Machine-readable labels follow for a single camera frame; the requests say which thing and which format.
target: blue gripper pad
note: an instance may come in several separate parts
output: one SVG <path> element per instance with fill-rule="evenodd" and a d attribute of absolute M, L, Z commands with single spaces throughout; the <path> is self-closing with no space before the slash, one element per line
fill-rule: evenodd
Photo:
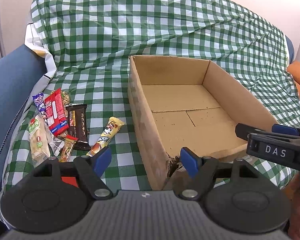
<path fill-rule="evenodd" d="M 300 136 L 300 134 L 296 128 L 288 127 L 288 126 L 284 126 L 284 125 L 280 125 L 280 124 L 274 124 L 272 126 L 271 131 L 275 132 L 275 133 Z"/>
<path fill-rule="evenodd" d="M 182 147 L 180 151 L 180 161 L 191 178 L 197 174 L 202 165 L 201 158 L 187 147 Z"/>
<path fill-rule="evenodd" d="M 100 155 L 96 158 L 93 170 L 96 173 L 96 175 L 100 178 L 105 172 L 106 168 L 108 168 L 108 166 L 111 163 L 111 149 L 107 147 L 104 151 L 101 150 L 101 152 L 97 154 Z"/>

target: human hand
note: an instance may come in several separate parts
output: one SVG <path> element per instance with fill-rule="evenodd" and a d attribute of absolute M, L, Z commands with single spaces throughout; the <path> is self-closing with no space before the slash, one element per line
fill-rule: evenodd
<path fill-rule="evenodd" d="M 300 174 L 298 173 L 290 182 L 290 187 L 295 190 L 292 197 L 292 214 L 288 235 L 292 240 L 300 240 Z"/>

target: metal screw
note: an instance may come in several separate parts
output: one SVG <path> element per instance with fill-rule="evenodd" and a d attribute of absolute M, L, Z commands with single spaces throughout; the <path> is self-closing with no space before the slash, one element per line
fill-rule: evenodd
<path fill-rule="evenodd" d="M 100 188 L 100 189 L 97 189 L 94 194 L 97 196 L 97 197 L 108 197 L 110 195 L 110 191 L 107 190 L 106 188 Z"/>
<path fill-rule="evenodd" d="M 182 192 L 182 195 L 187 198 L 193 198 L 193 197 L 196 197 L 198 195 L 198 193 L 193 189 L 185 189 Z"/>

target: cardboard box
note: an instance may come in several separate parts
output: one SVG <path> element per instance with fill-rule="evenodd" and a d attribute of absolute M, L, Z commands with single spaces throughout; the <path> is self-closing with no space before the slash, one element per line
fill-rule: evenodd
<path fill-rule="evenodd" d="M 245 154 L 241 122 L 271 131 L 274 117 L 210 60 L 132 56 L 128 96 L 138 148 L 153 190 L 162 189 L 182 147 L 233 160 Z"/>

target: green gingham tablecloth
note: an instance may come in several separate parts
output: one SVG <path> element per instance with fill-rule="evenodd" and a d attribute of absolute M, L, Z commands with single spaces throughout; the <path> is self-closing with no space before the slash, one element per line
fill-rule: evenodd
<path fill-rule="evenodd" d="M 300 100 L 286 72 L 284 34 L 230 0 L 34 0 L 31 12 L 57 66 L 44 94 L 61 87 L 70 92 L 72 103 L 88 104 L 90 145 L 109 117 L 126 122 L 110 143 L 112 162 L 102 176 L 113 191 L 149 189 L 127 96 L 130 55 L 211 59 L 279 123 L 300 127 Z M 33 169 L 28 122 L 34 110 L 32 105 L 8 155 L 5 189 Z M 73 151 L 70 160 L 82 154 Z M 254 166 L 279 187 L 295 173 L 263 160 Z"/>

